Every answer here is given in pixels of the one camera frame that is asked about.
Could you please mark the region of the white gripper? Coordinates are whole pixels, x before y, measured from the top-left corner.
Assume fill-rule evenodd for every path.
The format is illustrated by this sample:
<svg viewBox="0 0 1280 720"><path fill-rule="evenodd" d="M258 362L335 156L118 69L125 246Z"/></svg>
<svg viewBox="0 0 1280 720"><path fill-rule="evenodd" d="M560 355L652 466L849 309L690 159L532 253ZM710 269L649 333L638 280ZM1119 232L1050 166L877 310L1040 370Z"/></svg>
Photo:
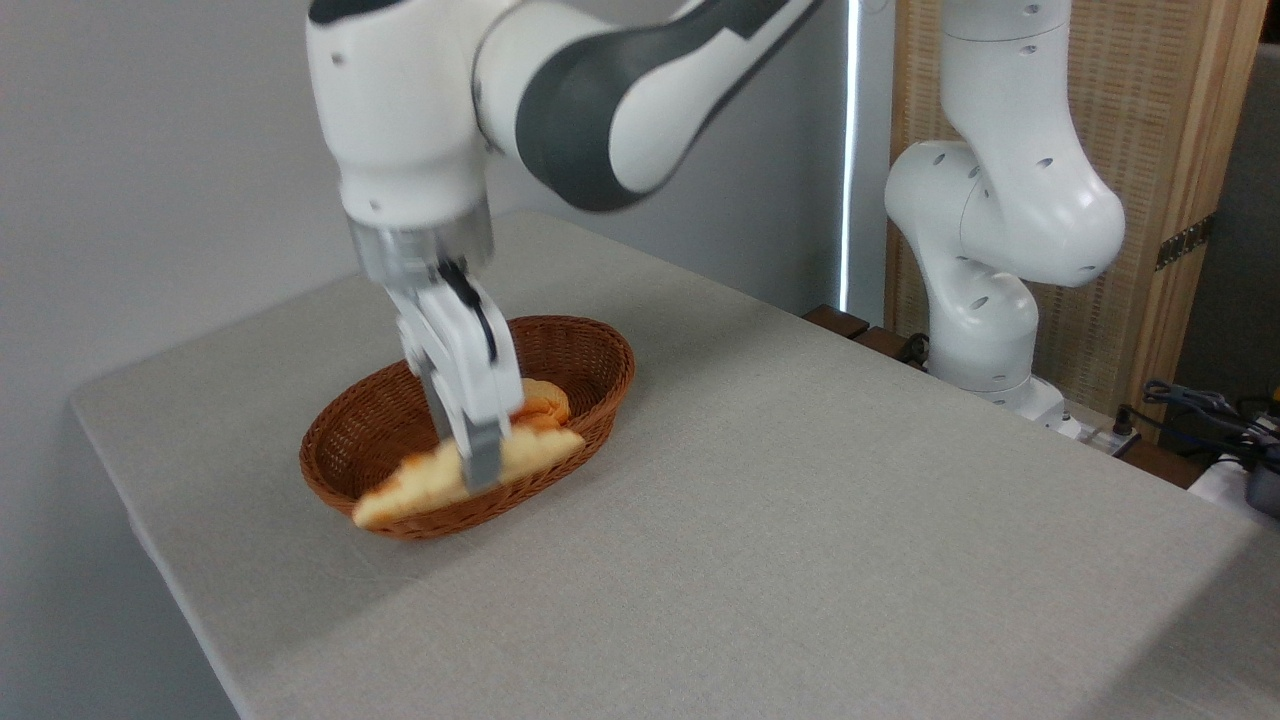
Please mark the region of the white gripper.
<svg viewBox="0 0 1280 720"><path fill-rule="evenodd" d="M410 370L419 377L436 438L454 438L463 486L484 495L500 484L502 441L524 402L509 325L458 264L433 275L387 281Z"/></svg>

